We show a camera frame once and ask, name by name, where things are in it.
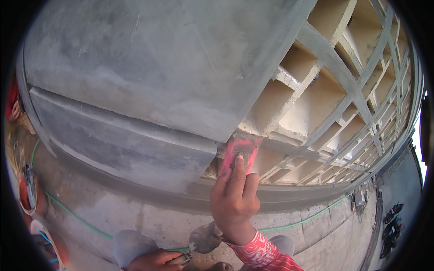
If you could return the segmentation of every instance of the finger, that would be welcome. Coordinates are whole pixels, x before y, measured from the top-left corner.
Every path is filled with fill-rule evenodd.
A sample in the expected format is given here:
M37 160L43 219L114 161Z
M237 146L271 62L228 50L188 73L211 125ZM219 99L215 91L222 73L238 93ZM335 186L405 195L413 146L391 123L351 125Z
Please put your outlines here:
M160 271L177 271L182 270L184 266L180 264L170 264L160 267Z
M158 256L158 262L165 264L166 262L171 261L171 260L181 256L182 254L183 253L179 252L179 251L174 251L174 252L165 251Z
M223 197L224 189L226 188L227 182L229 182L230 174L232 173L232 169L229 168L224 172L220 177L217 178L214 187L211 190L210 197L213 199L218 199Z
M241 199L245 182L246 171L244 169L244 158L242 155L238 155L235 159L235 168L233 169L232 180L229 184L227 195Z
M246 176L246 183L244 185L243 199L252 199L256 195L259 185L259 175L250 173Z

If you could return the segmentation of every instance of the green hose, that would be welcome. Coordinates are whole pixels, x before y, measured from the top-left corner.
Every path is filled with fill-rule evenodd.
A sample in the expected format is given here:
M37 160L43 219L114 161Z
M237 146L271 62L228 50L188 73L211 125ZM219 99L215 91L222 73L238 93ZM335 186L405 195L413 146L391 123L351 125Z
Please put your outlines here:
M38 146L39 140L36 142L35 147L33 148L33 154L32 154L32 160L31 162L33 163L33 158L35 157L35 151L36 151L36 147ZM95 231L96 233L98 233L99 235L107 238L108 240L113 239L113 237L109 236L108 234L103 233L102 231L98 230L97 228L95 228L94 226L88 224L86 221L84 221L83 219L79 218L78 216L76 216L73 212L71 212L68 208L66 208L63 204L61 204L59 201L57 201L52 195L50 195L48 192L44 191L44 193L47 195L47 197L49 197L52 201L54 201L57 205L59 205L62 209L64 209L68 214L72 215L75 219L77 219L78 221L80 221L81 223L83 223L85 226L87 226L89 229ZM321 213L327 211L328 209L330 209L332 206L338 204L340 201L342 201L343 199L347 198L343 197L339 200L337 200L335 203L333 203L332 205L328 206L327 208L324 208L323 210L319 211L318 213L314 214L313 216L310 216L306 219L303 219L302 221L293 223L293 224L289 224L289 225L285 225L285 226L280 226L280 227L272 227L272 228L267 228L267 229L260 229L258 230L259 232L270 232L270 231L275 231L275 230L281 230L281 229L288 229L297 225L300 225L306 221L309 221L311 219L313 219L316 216L319 216ZM175 248L175 249L168 249L168 251L179 251L179 252L188 252L190 249L189 248Z

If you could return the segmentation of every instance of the blue wire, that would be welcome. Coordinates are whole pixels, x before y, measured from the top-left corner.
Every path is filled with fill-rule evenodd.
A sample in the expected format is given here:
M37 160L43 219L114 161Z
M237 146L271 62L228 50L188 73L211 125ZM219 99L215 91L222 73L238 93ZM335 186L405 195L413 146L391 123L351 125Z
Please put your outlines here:
M43 237L45 240L47 240L47 242L49 242L49 243L51 244L50 240L48 240L48 238L45 236L45 234L44 234L42 231L39 231L39 234L42 235L42 237Z

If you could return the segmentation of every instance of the trowel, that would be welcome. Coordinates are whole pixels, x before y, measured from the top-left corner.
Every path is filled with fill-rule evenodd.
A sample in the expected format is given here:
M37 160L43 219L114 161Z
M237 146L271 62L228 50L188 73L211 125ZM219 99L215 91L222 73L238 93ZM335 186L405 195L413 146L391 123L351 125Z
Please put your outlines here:
M192 251L202 254L210 253L220 245L221 235L222 232L217 228L214 221L208 225L200 226L190 233L190 238L188 240L190 251L171 260L167 265L181 264L186 266L193 258L191 255Z

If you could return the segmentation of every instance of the sky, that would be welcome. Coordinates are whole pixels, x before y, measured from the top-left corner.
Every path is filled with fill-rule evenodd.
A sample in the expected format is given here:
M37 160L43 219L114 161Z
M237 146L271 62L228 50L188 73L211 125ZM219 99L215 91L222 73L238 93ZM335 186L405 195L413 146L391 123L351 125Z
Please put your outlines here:
M413 136L411 137L413 139L413 145L415 146L415 152L419 160L419 165L421 166L422 171L422 179L425 184L425 175L427 173L427 166L425 165L425 162L422 162L422 153L421 153L421 140L419 138L419 118L421 116L421 111L419 110L418 117L416 119L416 123L414 125L414 128L416 131L414 131Z

